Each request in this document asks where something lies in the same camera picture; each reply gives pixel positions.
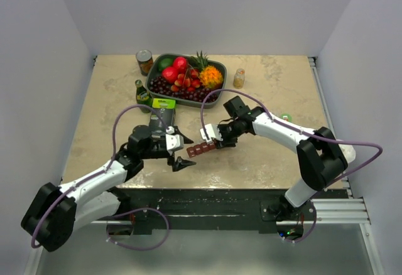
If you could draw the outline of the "red weekly pill organizer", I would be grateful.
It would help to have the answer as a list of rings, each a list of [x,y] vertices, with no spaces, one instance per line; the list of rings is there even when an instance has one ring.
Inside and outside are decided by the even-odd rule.
[[[189,158],[194,158],[196,156],[199,156],[201,154],[207,153],[211,150],[214,150],[216,148],[214,143],[206,143],[202,142],[200,144],[196,144],[193,146],[189,146],[186,151],[188,154]]]

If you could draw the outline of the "green pill bottle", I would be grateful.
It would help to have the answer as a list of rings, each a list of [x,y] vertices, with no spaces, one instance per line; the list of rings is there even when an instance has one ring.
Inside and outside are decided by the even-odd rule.
[[[289,115],[289,114],[286,114],[286,113],[282,114],[282,115],[281,115],[281,118],[282,118],[284,121],[287,121],[287,122],[292,122],[292,121],[293,121],[292,116]]]

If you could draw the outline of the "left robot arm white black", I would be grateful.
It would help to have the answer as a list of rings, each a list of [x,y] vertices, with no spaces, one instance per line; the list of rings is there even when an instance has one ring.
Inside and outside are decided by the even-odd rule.
[[[175,152],[192,142],[176,126],[168,127],[160,138],[154,138],[148,126],[136,126],[128,141],[97,170],[70,183],[42,185],[21,221],[31,236],[32,248],[59,249],[75,229],[95,220],[95,213],[98,218],[125,219],[130,204],[115,196],[111,188],[136,176],[146,159],[165,159],[172,171],[192,166],[193,161],[175,157]]]

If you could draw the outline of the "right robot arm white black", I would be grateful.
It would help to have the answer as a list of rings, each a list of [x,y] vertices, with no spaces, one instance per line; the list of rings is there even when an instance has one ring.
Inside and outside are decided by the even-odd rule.
[[[270,116],[262,107],[250,109],[236,96],[224,104],[230,121],[212,125],[210,137],[217,149],[234,147],[238,137],[249,133],[268,138],[296,153],[301,179],[274,204],[267,207],[276,218],[294,220],[302,205],[328,187],[356,158],[351,145],[337,144],[326,127],[314,130]]]

